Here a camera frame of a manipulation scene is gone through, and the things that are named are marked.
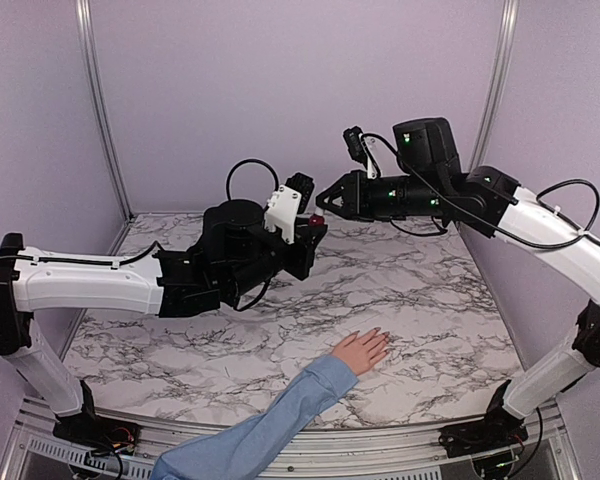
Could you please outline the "front aluminium rail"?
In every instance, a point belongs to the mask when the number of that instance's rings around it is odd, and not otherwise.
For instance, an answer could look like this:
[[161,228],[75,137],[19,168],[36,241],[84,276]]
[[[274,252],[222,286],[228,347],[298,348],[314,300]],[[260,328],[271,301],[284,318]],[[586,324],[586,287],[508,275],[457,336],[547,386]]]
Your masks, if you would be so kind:
[[[150,418],[101,410],[101,415],[138,425],[136,447],[120,459],[86,459],[87,448],[57,439],[46,403],[26,398],[15,420],[0,464],[0,479],[69,479],[89,471],[113,479],[124,468],[127,479],[146,479],[159,453],[215,425]],[[263,472],[265,479],[482,479],[489,467],[511,467],[519,479],[578,479],[573,448],[553,402],[541,417],[527,421],[529,438],[521,446],[450,458],[438,442],[442,423],[384,428],[306,430]]]

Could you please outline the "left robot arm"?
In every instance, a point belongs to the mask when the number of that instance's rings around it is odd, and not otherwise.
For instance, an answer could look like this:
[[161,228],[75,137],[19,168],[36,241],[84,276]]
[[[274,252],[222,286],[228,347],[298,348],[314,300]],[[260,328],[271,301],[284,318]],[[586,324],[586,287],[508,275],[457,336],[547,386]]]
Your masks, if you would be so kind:
[[85,382],[53,352],[33,317],[38,310],[104,309],[191,318],[267,290],[286,272],[309,276],[327,232],[323,218],[296,205],[260,207],[229,200],[203,215],[197,242],[184,251],[153,243],[135,256],[69,255],[27,247],[20,233],[0,245],[0,356],[47,401],[59,426],[86,445],[105,438]]

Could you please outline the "mannequin hand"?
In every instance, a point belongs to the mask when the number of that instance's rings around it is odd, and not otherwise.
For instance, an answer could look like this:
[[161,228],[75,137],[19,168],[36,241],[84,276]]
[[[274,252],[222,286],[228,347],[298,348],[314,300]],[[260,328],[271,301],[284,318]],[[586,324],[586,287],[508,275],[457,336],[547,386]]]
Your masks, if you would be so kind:
[[389,333],[373,328],[353,332],[341,340],[330,355],[341,360],[356,376],[371,371],[389,353]]

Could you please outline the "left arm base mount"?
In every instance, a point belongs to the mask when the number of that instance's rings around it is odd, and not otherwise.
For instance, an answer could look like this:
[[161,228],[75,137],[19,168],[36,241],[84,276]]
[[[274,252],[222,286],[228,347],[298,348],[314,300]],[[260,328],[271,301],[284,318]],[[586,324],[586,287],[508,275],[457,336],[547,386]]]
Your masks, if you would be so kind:
[[96,450],[96,456],[105,453],[133,454],[139,433],[138,424],[111,418],[101,418],[94,425],[86,426],[57,421],[53,428],[55,437],[91,447]]

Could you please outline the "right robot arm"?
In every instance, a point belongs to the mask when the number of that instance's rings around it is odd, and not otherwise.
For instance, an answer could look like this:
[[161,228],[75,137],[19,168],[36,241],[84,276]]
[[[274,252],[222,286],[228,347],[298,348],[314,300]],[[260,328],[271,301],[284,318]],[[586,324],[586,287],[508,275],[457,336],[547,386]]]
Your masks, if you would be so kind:
[[394,125],[402,175],[354,170],[316,198],[318,207],[352,221],[431,217],[463,223],[487,238],[517,246],[562,274],[589,297],[576,330],[521,376],[506,381],[480,420],[451,425],[441,442],[495,448],[544,401],[600,369],[600,239],[533,193],[488,166],[461,169],[450,123],[443,117]]

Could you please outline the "blue sleeved forearm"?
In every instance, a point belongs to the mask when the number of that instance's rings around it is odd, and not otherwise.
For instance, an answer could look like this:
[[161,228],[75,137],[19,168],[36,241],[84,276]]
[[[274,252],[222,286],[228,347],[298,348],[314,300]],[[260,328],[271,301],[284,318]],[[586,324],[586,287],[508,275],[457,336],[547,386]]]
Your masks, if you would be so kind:
[[325,355],[305,367],[258,415],[162,453],[153,479],[254,479],[316,416],[358,383],[341,360]]

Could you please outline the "left aluminium frame post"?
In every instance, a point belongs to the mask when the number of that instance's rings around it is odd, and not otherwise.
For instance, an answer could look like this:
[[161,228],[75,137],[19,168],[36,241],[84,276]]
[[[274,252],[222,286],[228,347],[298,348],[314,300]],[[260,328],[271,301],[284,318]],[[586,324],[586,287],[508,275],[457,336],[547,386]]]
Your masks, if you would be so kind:
[[92,22],[91,2],[88,0],[77,0],[75,2],[75,7],[86,78],[106,168],[110,176],[120,213],[124,218],[124,221],[129,223],[134,219],[134,213],[123,179],[122,169],[113,139],[112,128],[108,118]]

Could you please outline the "right aluminium frame post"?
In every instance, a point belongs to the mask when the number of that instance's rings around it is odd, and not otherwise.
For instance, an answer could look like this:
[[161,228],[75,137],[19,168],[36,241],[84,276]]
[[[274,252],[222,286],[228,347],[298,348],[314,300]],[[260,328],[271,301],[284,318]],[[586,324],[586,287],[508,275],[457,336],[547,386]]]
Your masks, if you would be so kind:
[[470,168],[482,165],[486,160],[489,142],[493,133],[499,107],[504,96],[506,81],[511,65],[520,1],[502,2],[500,27],[496,42],[491,79],[470,160]]

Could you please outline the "red nail polish bottle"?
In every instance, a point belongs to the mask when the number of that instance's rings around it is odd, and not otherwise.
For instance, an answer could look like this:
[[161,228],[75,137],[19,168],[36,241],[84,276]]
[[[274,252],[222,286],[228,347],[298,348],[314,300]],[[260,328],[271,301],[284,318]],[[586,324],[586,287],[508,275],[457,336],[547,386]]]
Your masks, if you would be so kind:
[[325,224],[324,210],[316,208],[309,218],[310,226],[323,226]]

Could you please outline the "aluminium frame post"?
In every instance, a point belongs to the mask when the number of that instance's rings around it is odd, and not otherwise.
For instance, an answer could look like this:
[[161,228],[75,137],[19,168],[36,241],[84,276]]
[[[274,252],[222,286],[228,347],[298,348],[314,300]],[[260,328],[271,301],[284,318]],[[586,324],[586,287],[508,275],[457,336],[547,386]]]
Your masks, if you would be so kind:
[[88,0],[77,0],[75,2],[75,7],[86,78],[106,168],[110,176],[120,213],[124,218],[124,221],[129,223],[134,219],[134,213],[123,179],[122,169],[113,139],[112,128],[108,118],[92,22],[91,2]]
[[493,133],[499,107],[504,96],[506,81],[511,65],[520,1],[502,2],[500,27],[496,42],[491,79],[470,160],[470,168],[482,165],[486,160],[489,142]]

